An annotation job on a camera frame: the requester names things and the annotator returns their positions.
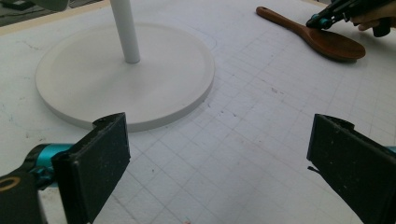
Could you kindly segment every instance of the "spoon handle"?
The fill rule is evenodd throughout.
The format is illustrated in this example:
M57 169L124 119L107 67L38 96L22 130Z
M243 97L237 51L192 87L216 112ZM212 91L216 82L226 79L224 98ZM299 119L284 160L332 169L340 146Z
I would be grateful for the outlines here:
M292 30L297 35L305 35L306 27L302 26L301 24L299 24L295 21L291 21L291 20L277 14L276 12L272 11L271 9L268 9L266 7L257 7L256 13L259 16L267 19L268 21L272 21L278 25L281 25L285 28Z

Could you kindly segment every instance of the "spoon bowl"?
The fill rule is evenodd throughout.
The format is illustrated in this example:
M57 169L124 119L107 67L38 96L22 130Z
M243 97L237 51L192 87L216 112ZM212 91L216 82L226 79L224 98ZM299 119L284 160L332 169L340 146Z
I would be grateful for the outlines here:
M364 46L343 35L303 26L266 7L257 7L256 13L268 21L292 30L313 50L330 59L340 62L354 62L366 54Z

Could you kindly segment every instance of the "white round base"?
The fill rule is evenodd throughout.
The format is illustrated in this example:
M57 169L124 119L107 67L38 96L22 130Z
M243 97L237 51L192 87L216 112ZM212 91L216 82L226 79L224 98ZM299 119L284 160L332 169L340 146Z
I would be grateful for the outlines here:
M91 129L101 117L125 112L129 132L180 119L209 94L213 57L196 37L154 24L135 26L139 63L126 63L116 26L73 35L40 62L39 93L60 118Z

